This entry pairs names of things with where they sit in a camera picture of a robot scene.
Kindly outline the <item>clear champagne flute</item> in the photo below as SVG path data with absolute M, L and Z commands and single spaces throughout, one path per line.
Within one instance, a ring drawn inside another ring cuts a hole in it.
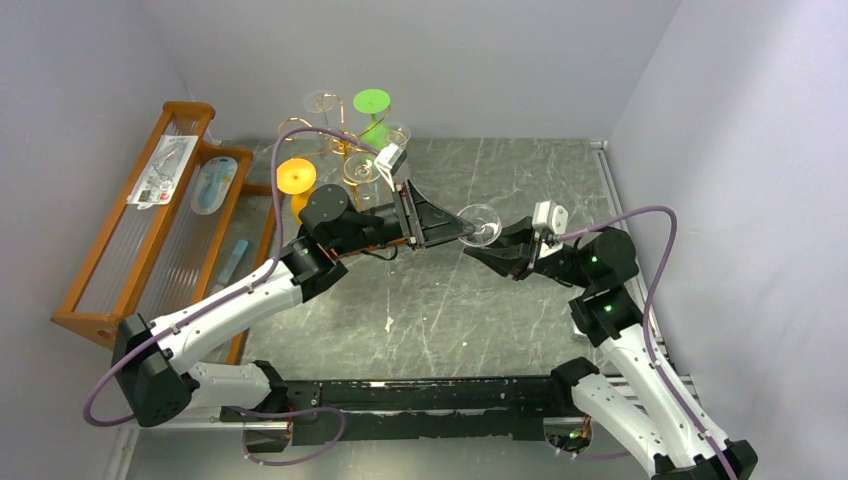
M 376 156 L 366 152 L 350 155 L 343 164 L 342 177 L 349 185 L 365 185 L 381 179 Z

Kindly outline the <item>clear glass edge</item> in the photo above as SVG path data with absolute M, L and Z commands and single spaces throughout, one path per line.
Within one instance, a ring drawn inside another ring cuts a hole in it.
M 457 216 L 465 225 L 471 226 L 468 233 L 458 240 L 468 247 L 482 248 L 492 244 L 503 231 L 503 223 L 498 212 L 487 204 L 471 204 L 461 209 Z

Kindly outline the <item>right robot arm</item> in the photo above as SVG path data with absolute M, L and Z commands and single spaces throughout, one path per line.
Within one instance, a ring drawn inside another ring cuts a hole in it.
M 585 357 L 555 368 L 549 399 L 561 414 L 578 410 L 599 423 L 651 479 L 748 479 L 758 456 L 733 440 L 685 388 L 650 331 L 643 308 L 625 284 L 638 266 L 623 230 L 604 227 L 585 245 L 535 230 L 529 219 L 466 255 L 497 274 L 523 280 L 538 274 L 581 288 L 569 308 L 577 329 L 624 377 L 636 399 L 614 388 Z

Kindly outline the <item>orange plastic wine glass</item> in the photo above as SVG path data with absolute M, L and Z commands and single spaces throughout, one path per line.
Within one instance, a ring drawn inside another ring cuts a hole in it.
M 315 190 L 316 179 L 314 164 L 305 158 L 292 157 L 276 168 L 277 188 L 290 197 L 290 210 L 298 224 L 299 214 Z

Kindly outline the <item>green plastic wine glass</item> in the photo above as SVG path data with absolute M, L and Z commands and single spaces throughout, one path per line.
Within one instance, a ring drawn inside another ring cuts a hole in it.
M 389 128 L 385 122 L 391 111 L 390 95 L 378 88 L 361 90 L 354 96 L 353 106 L 358 113 L 369 117 L 359 135 L 360 141 L 376 150 L 384 148 L 389 143 L 386 139 Z

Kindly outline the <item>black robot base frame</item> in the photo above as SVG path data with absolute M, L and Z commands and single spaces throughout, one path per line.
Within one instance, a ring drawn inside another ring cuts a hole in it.
M 593 439 L 590 420 L 564 386 L 543 375 L 275 380 L 251 412 L 224 407 L 220 419 L 244 425 L 251 454 L 333 441 L 505 437 L 580 455 Z

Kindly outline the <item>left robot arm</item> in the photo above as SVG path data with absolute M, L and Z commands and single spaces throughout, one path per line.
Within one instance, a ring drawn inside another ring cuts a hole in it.
M 347 272 L 342 257 L 399 244 L 428 248 L 474 232 L 474 225 L 427 200 L 405 182 L 391 202 L 355 209 L 348 191 L 322 185 L 300 211 L 289 243 L 253 273 L 169 315 L 124 318 L 110 375 L 142 427 L 164 424 L 183 411 L 249 409 L 262 420 L 286 405 L 280 375 L 268 363 L 217 365 L 204 357 L 224 340 L 276 313 L 309 302 Z

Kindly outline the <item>clear wine glass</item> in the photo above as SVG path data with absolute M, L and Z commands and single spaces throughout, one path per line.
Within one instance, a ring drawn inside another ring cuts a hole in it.
M 407 127 L 398 125 L 387 126 L 383 134 L 383 140 L 387 144 L 395 144 L 401 148 L 406 148 L 411 137 L 411 131 Z

